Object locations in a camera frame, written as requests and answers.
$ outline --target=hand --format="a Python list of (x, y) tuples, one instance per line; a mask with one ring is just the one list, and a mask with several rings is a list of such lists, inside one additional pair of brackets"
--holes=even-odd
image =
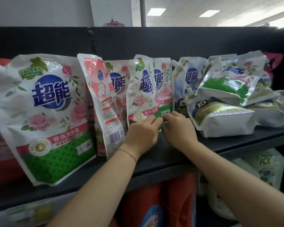
[(189, 118), (185, 118), (184, 115), (173, 111), (170, 114), (165, 114), (163, 119), (169, 121), (170, 124), (170, 128), (168, 128), (163, 123), (164, 136), (179, 151), (184, 152), (187, 148), (199, 143), (195, 127)]
[(157, 143), (158, 128), (162, 122), (163, 119), (161, 117), (156, 118), (154, 115), (151, 115), (141, 122), (132, 123), (128, 128), (120, 149), (128, 152), (138, 160), (141, 155)]

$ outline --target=barcode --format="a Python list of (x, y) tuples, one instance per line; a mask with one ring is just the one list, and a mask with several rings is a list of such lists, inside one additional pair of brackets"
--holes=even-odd
[(115, 132), (115, 133), (109, 135), (109, 138), (110, 138), (110, 142), (111, 142), (111, 143), (114, 143), (114, 142), (120, 140), (121, 138), (120, 138), (119, 131), (117, 131), (117, 132)]

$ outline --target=bracelet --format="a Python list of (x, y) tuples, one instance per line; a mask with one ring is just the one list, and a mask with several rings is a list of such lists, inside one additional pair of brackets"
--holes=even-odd
[(125, 150), (122, 150), (122, 149), (118, 149), (118, 150), (121, 150), (121, 151), (127, 153), (131, 158), (133, 158), (133, 159), (135, 160), (136, 163), (138, 163), (138, 161), (136, 160), (135, 156), (131, 155), (130, 153), (128, 153), (128, 152), (125, 151)]

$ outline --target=wall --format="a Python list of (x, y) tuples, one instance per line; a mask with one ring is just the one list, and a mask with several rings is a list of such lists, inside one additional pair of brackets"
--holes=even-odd
[(91, 9), (96, 27), (102, 27), (111, 19), (133, 26), (130, 0), (91, 0)]
[(0, 0), (0, 26), (93, 25), (90, 0)]

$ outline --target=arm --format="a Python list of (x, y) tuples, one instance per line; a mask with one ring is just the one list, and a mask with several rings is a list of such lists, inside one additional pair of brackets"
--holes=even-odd
[(162, 129), (169, 142), (205, 175), (243, 226), (284, 226), (284, 194), (209, 150), (197, 140), (190, 119), (172, 112)]
[[(138, 160), (157, 142), (162, 121), (162, 118), (150, 116), (130, 125), (119, 149)], [(121, 150), (91, 177), (47, 227), (109, 225), (136, 166), (135, 160)]]

